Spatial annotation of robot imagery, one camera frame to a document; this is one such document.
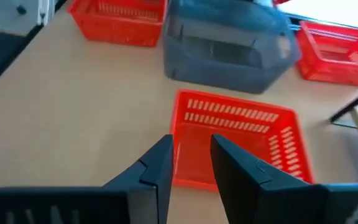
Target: plastic basket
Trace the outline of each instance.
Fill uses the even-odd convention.
[[[166,76],[262,93],[299,58],[287,18],[245,1],[171,1],[163,29]]]
[[[217,192],[210,141],[221,134],[253,155],[305,182],[312,175],[294,111],[191,90],[177,93],[170,134],[173,183]]]
[[[303,21],[297,38],[304,79],[358,86],[358,29]]]
[[[75,0],[68,12],[88,40],[153,47],[165,8],[165,1]]]

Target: light wood tabletop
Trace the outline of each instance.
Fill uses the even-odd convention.
[[[178,89],[294,109],[317,182],[358,182],[358,133],[327,119],[358,88],[290,68],[264,94],[170,80],[161,44],[87,41],[66,6],[0,78],[0,187],[103,185],[168,133]],[[218,194],[174,187],[169,223],[227,223]]]

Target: red plastic basket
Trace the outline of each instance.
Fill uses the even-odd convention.
[[[75,0],[68,12],[89,40],[153,47],[165,9],[163,0]]]
[[[279,106],[191,90],[177,94],[170,134],[173,183],[218,191],[209,152],[221,134],[273,166],[312,183],[296,114]]]
[[[358,29],[303,21],[297,38],[304,79],[358,86]]]

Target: gray storage bin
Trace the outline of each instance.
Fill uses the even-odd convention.
[[[172,0],[163,28],[166,76],[262,93],[300,57],[287,18],[236,0]]]

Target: basket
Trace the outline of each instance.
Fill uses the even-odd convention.
[[[68,12],[88,40],[153,47],[165,8],[165,1],[75,0]]]
[[[170,134],[173,183],[217,192],[210,142],[221,134],[253,155],[305,182],[312,175],[294,111],[248,100],[181,90]]]
[[[300,53],[281,12],[246,1],[171,1],[164,69],[174,80],[263,93]]]
[[[303,21],[297,38],[304,79],[358,86],[358,29]]]

